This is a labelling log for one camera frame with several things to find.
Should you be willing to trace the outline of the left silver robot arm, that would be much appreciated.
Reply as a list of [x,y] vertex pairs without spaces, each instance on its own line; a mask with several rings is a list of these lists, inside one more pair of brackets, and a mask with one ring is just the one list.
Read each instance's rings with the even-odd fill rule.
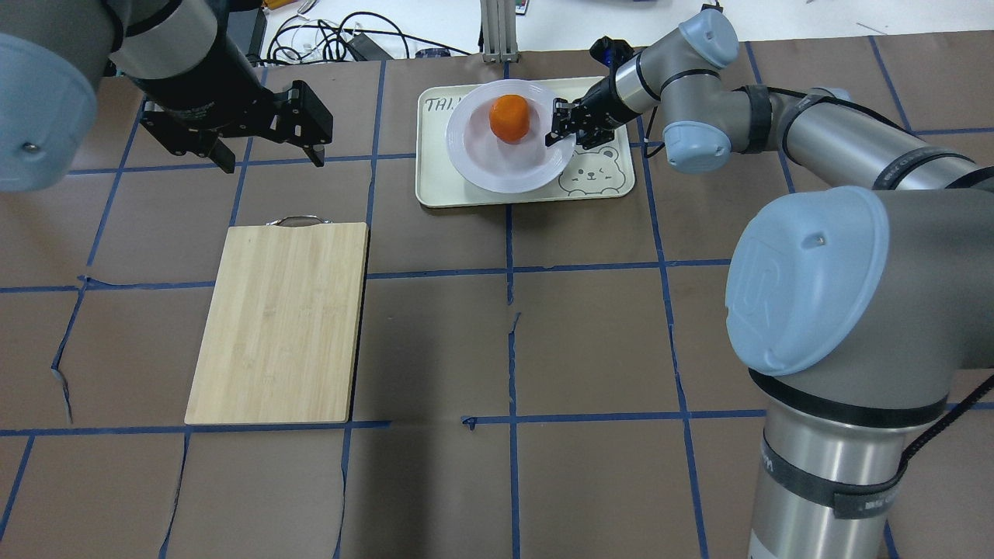
[[316,166],[333,117],[303,81],[262,85],[228,35],[231,12],[259,1],[4,1],[1,5],[1,188],[60,182],[96,121],[96,92],[114,64],[150,102],[140,121],[174,155],[226,173],[226,137],[300,148]]

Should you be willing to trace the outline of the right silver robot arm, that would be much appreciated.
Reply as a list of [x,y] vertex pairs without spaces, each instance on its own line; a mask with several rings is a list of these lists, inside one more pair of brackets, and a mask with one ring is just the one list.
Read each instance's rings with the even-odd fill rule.
[[777,150],[829,185],[763,207],[728,267],[728,338],[770,399],[749,556],[873,558],[909,461],[992,390],[947,410],[956,371],[992,367],[991,167],[838,89],[725,91],[739,40],[716,5],[589,52],[608,73],[554,102],[547,145],[660,109],[679,172]]

